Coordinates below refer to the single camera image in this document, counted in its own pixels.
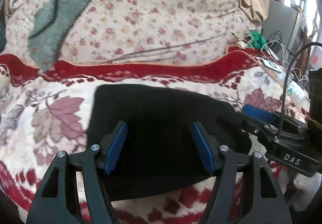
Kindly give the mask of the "red floral plush blanket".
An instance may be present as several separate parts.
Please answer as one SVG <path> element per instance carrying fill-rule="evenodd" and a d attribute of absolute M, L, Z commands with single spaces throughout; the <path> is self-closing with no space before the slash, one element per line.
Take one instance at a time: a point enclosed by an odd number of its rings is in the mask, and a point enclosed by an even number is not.
<path fill-rule="evenodd" d="M 58 61 L 47 72 L 1 55 L 1 223 L 27 223 L 38 186 L 56 154 L 84 152 L 96 89 L 102 85 L 144 85 L 194 92 L 229 103 L 236 113 L 251 105 L 303 123 L 310 105 L 299 108 L 287 83 L 274 78 L 249 50 L 233 48 L 206 64 L 132 63 L 77 66 Z M 266 158 L 270 142 L 249 134 L 248 154 L 261 152 L 274 174 L 291 223 L 321 223 L 321 173 L 307 177 Z M 77 172 L 82 218 L 90 213 L 82 173 Z M 159 195 L 109 201 L 118 223 L 200 223 L 215 183 L 205 180 Z M 242 174 L 236 176 L 230 219 L 238 214 Z"/>

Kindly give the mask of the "cream floral quilt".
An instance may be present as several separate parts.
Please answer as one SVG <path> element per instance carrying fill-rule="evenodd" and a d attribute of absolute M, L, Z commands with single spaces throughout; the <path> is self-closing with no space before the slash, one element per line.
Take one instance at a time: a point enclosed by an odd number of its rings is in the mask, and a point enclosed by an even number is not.
<path fill-rule="evenodd" d="M 259 29 L 238 0 L 92 0 L 67 34 L 60 59 L 80 66 L 204 63 Z"/>

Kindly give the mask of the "grey-green fleece blanket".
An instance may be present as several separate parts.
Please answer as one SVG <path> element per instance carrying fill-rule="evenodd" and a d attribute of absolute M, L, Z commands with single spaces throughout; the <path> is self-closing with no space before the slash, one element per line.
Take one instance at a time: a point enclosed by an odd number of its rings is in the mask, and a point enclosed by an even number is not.
<path fill-rule="evenodd" d="M 30 58 L 46 72 L 58 60 L 73 24 L 92 0 L 48 0 L 37 10 L 27 48 Z"/>

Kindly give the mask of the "black pants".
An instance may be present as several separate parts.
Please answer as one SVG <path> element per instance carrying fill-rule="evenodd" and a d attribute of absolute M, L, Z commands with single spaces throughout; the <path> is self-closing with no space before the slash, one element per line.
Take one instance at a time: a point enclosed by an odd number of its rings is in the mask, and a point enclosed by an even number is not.
<path fill-rule="evenodd" d="M 205 180 L 193 140 L 193 124 L 234 152 L 248 154 L 249 135 L 237 127 L 226 102 L 189 91 L 144 85 L 102 85 L 96 89 L 87 143 L 99 143 L 119 121 L 127 137 L 115 168 L 101 176 L 111 201 L 159 195 Z"/>

